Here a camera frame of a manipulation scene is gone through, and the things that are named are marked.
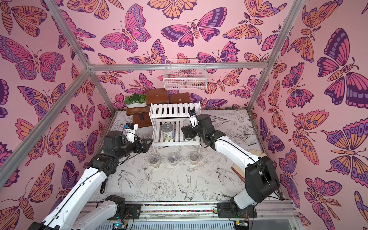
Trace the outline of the green watermelon can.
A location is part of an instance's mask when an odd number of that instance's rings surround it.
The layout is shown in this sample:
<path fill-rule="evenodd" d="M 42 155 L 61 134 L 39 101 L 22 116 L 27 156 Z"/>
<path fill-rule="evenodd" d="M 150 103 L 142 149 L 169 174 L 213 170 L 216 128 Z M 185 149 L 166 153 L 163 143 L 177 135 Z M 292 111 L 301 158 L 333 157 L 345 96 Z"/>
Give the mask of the green watermelon can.
<path fill-rule="evenodd" d="M 186 118 L 183 121 L 183 127 L 188 127 L 188 126 L 191 126 L 191 122 L 190 122 L 190 119 L 189 118 Z"/>

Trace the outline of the jar with red seeds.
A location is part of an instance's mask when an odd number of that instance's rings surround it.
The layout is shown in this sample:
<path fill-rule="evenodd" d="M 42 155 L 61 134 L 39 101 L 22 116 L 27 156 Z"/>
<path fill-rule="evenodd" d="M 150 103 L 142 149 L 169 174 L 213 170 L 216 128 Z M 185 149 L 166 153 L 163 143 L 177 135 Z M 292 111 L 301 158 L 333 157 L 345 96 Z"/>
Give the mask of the jar with red seeds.
<path fill-rule="evenodd" d="M 201 160 L 201 156 L 197 152 L 191 152 L 189 153 L 189 160 L 192 165 L 197 165 Z"/>

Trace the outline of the silver tin can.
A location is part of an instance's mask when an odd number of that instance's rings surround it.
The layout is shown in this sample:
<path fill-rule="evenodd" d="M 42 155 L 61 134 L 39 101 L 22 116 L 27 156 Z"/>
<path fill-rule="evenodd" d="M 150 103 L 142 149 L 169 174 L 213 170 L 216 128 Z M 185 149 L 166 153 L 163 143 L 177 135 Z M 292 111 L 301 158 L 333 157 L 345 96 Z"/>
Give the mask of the silver tin can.
<path fill-rule="evenodd" d="M 161 125 L 161 132 L 164 140 L 172 140 L 174 138 L 174 126 L 172 123 L 165 122 Z"/>

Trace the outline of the jar with yellow seeds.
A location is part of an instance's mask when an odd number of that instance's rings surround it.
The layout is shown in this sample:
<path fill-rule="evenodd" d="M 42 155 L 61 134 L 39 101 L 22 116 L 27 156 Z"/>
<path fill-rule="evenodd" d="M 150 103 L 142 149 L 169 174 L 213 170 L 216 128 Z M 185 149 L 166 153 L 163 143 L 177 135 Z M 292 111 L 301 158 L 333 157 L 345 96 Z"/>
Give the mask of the jar with yellow seeds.
<path fill-rule="evenodd" d="M 160 166 L 161 163 L 161 157 L 157 154 L 152 154 L 149 157 L 149 164 L 153 167 L 153 168 L 158 168 Z"/>

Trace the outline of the jar with purple seeds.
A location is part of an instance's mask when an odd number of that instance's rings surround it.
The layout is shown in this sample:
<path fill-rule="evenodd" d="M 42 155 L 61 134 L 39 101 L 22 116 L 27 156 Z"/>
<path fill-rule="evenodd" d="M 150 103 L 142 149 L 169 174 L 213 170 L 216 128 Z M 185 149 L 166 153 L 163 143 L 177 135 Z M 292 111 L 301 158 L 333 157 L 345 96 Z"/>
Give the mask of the jar with purple seeds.
<path fill-rule="evenodd" d="M 175 167 L 176 165 L 178 165 L 178 162 L 179 162 L 178 154 L 177 153 L 170 153 L 167 157 L 167 161 L 172 167 Z"/>

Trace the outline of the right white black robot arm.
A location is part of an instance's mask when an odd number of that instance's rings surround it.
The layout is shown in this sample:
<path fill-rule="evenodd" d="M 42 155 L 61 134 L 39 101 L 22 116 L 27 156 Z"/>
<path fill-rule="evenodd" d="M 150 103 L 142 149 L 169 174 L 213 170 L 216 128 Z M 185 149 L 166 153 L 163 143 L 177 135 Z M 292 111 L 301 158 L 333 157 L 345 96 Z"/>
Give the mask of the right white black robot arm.
<path fill-rule="evenodd" d="M 199 137 L 206 147 L 225 155 L 245 173 L 244 190 L 230 199 L 233 215 L 241 216 L 249 206 L 264 201 L 280 188 L 275 167 L 267 156 L 259 157 L 233 142 L 225 133 L 216 130 L 208 114 L 188 113 L 190 125 L 181 128 L 186 139 Z"/>

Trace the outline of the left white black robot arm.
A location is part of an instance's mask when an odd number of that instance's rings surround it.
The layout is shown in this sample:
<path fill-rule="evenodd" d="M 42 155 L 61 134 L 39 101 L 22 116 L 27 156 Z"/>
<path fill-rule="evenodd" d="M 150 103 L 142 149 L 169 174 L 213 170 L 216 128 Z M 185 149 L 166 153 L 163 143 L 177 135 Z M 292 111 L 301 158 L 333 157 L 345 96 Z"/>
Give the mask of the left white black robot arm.
<path fill-rule="evenodd" d="M 66 198 L 42 222 L 33 222 L 31 230 L 93 230 L 110 218 L 122 219 L 130 215 L 125 199 L 108 196 L 93 211 L 79 219 L 78 216 L 95 190 L 119 164 L 131 159 L 131 154 L 147 153 L 153 139 L 142 139 L 133 132 L 126 135 L 111 131 L 104 137 L 101 152 L 93 157 L 83 175 Z"/>

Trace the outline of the white wooden two-tier shelf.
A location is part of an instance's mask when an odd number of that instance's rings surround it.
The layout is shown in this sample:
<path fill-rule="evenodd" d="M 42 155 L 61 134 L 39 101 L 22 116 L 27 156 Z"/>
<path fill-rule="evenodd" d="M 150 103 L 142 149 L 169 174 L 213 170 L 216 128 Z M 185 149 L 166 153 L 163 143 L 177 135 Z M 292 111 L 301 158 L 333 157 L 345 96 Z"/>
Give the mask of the white wooden two-tier shelf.
<path fill-rule="evenodd" d="M 169 146 L 195 146 L 200 151 L 199 137 L 187 140 L 181 130 L 185 127 L 185 120 L 189 119 L 189 111 L 195 110 L 197 114 L 201 113 L 200 103 L 169 103 L 169 104 L 151 104 L 149 116 L 153 126 L 153 149 L 157 154 L 159 148 Z M 171 140 L 165 137 L 162 131 L 164 124 L 171 124 L 173 136 Z"/>

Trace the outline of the brown wooden stand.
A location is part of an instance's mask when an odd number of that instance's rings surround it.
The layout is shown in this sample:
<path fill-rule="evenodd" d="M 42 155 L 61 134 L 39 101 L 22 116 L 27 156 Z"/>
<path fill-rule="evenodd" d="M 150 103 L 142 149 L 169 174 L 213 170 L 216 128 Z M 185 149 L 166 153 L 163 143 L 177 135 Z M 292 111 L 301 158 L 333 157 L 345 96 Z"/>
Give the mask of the brown wooden stand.
<path fill-rule="evenodd" d="M 148 90 L 147 105 L 145 107 L 128 108 L 126 115 L 133 117 L 133 123 L 138 124 L 138 128 L 150 127 L 152 126 L 149 117 L 150 104 L 179 104 L 189 102 L 189 94 L 180 94 L 178 93 L 178 90 L 166 90 L 164 88 Z"/>

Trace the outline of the black spatula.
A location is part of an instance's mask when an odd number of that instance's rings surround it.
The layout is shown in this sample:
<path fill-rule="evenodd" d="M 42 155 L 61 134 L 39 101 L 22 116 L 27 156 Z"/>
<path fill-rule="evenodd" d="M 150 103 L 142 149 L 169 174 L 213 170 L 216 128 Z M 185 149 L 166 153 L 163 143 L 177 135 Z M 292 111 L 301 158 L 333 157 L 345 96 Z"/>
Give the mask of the black spatula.
<path fill-rule="evenodd" d="M 108 178 L 106 178 L 106 179 L 102 182 L 101 187 L 100 187 L 100 194 L 104 194 L 104 193 L 105 193 L 105 189 L 106 189 L 107 181 L 108 181 Z"/>

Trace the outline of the green plant in white pot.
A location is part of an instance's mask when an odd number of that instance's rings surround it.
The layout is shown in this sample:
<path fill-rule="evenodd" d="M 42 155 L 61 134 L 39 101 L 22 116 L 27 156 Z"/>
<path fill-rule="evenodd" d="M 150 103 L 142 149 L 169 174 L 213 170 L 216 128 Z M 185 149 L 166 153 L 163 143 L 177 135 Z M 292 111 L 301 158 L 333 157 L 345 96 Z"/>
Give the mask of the green plant in white pot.
<path fill-rule="evenodd" d="M 146 107 L 147 96 L 145 94 L 132 94 L 127 96 L 124 100 L 127 108 Z"/>

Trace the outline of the beige oven glove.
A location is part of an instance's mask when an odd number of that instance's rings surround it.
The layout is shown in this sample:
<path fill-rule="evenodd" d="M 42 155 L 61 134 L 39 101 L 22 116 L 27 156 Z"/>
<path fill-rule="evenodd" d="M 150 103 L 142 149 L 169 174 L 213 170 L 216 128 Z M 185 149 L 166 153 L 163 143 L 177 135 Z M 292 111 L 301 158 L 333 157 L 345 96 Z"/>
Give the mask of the beige oven glove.
<path fill-rule="evenodd" d="M 263 153 L 261 150 L 258 149 L 250 149 L 249 152 L 253 155 L 256 155 L 257 157 L 264 157 L 266 156 L 265 153 Z M 233 164 L 233 166 L 231 167 L 231 170 L 233 173 L 235 173 L 238 178 L 240 179 L 241 182 L 245 183 L 246 179 L 245 179 L 245 167 L 244 166 L 239 166 L 237 164 Z"/>

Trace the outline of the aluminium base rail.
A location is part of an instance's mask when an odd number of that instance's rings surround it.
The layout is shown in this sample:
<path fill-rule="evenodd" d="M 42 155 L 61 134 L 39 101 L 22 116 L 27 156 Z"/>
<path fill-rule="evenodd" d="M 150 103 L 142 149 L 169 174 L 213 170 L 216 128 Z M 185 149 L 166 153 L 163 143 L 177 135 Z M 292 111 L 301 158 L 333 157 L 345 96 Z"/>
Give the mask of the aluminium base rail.
<path fill-rule="evenodd" d="M 112 208 L 99 204 L 83 211 L 71 230 L 303 230 L 290 202 L 268 200 L 235 214 L 228 202 L 129 202 L 126 214 L 113 216 Z"/>

